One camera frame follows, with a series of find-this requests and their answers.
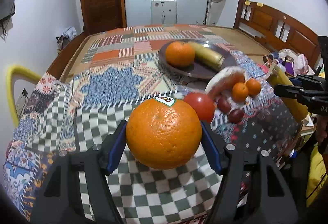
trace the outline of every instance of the human hand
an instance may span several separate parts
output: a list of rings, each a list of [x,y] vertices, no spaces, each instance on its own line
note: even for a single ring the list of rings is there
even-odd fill
[[[322,143],[323,140],[327,137],[327,124],[328,116],[317,115],[317,130],[315,132],[315,137],[318,143]]]

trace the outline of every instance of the red tomato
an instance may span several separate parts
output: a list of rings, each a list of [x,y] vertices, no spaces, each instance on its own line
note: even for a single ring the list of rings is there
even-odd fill
[[[203,93],[189,93],[183,98],[183,101],[191,105],[200,120],[206,120],[208,123],[212,122],[215,106],[208,95]]]

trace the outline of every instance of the fruit sticker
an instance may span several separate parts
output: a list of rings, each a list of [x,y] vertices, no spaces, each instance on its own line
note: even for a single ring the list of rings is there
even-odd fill
[[[158,96],[155,97],[155,100],[161,103],[166,104],[167,106],[172,106],[175,103],[175,99],[169,96]]]

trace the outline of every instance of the wall socket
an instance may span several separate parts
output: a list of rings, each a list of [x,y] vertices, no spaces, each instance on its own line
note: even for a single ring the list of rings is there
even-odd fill
[[[27,91],[24,88],[24,90],[22,91],[22,94],[19,96],[18,100],[16,101],[16,111],[17,111],[18,118],[20,118],[21,113],[22,113],[27,101],[28,101]]]

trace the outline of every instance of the bedspread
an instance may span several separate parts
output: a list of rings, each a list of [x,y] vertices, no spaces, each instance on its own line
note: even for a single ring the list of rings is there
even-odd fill
[[[283,153],[299,126],[274,96],[264,72],[209,27],[117,29],[89,38],[84,56],[74,68],[74,77],[67,84],[45,74],[14,130],[4,164],[5,188],[27,219],[60,150],[81,152],[102,143],[145,99],[163,94],[183,98],[192,91],[184,85],[183,77],[159,62],[157,51],[175,39],[206,40],[230,51],[237,64],[262,83],[259,98],[244,106],[246,117],[242,123],[229,123],[226,115],[216,112],[211,128],[227,143],[245,151],[266,149],[274,160]],[[85,216],[93,219],[83,172],[79,178]],[[249,173],[245,173],[242,192],[247,189],[248,178]],[[126,147],[118,169],[107,177],[113,200],[128,224],[203,222],[220,181],[202,146],[186,165],[167,171],[142,165]]]

